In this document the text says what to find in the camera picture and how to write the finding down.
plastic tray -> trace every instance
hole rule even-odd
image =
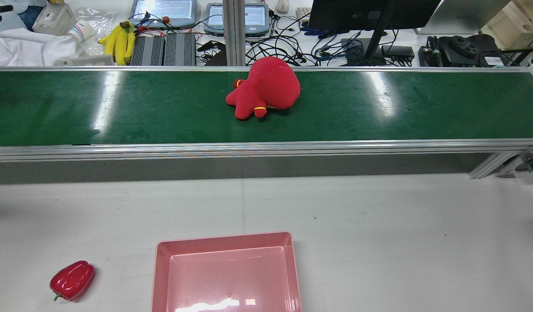
[[[152,312],[301,312],[289,232],[162,241]]]

computer monitor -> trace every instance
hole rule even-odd
[[[207,19],[203,22],[205,33],[215,36],[224,35],[222,3],[207,4]],[[266,3],[245,4],[245,35],[260,37],[270,29],[269,9]]]
[[[170,26],[175,28],[187,28],[195,25],[197,15],[197,0],[134,0],[132,5],[132,18],[134,25],[142,23],[145,12],[149,12],[159,18],[168,16]],[[149,28],[167,28],[157,20],[151,23],[143,22]]]
[[[385,29],[425,26],[441,0],[314,0],[309,28],[375,30],[365,52],[371,61]]]

banana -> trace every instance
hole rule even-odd
[[[136,28],[130,23],[130,29],[128,30],[128,44],[126,47],[126,54],[124,55],[124,62],[129,63],[132,59],[133,46],[136,44],[136,34],[134,31]]]
[[[110,35],[108,35],[107,42],[104,45],[104,53],[106,55],[114,55],[114,46],[116,45],[116,40],[118,38],[118,34],[120,34],[120,32],[122,30],[124,30],[124,29],[122,29],[122,27],[120,27],[120,25],[118,25],[112,30]]]
[[[122,29],[122,31],[118,33],[118,37],[116,38],[116,44],[114,46],[114,59],[116,60],[116,65],[119,66],[126,65],[126,61],[124,61],[124,55],[126,55],[126,46],[128,45],[129,30],[129,28]]]
[[[104,36],[103,38],[99,39],[98,43],[99,44],[107,43],[108,36],[110,36],[110,34],[108,34],[108,35]]]

red plush toy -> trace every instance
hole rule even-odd
[[[262,118],[267,114],[267,106],[287,109],[301,92],[296,74],[276,57],[258,59],[251,66],[247,80],[236,80],[234,88],[226,103],[235,106],[237,119],[246,119],[251,113]]]

metal pole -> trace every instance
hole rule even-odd
[[[396,2],[397,0],[386,0],[386,4],[383,8],[378,23],[376,23],[376,29],[372,34],[371,41],[369,42],[369,47],[367,47],[365,52],[365,59],[367,61],[372,61],[372,57],[374,57],[376,53],[376,49],[378,48],[380,39],[384,33],[384,29],[386,29],[386,26],[388,26],[388,22],[390,21],[393,9],[396,6]]]
[[[224,39],[228,66],[245,66],[245,0],[223,0]]]

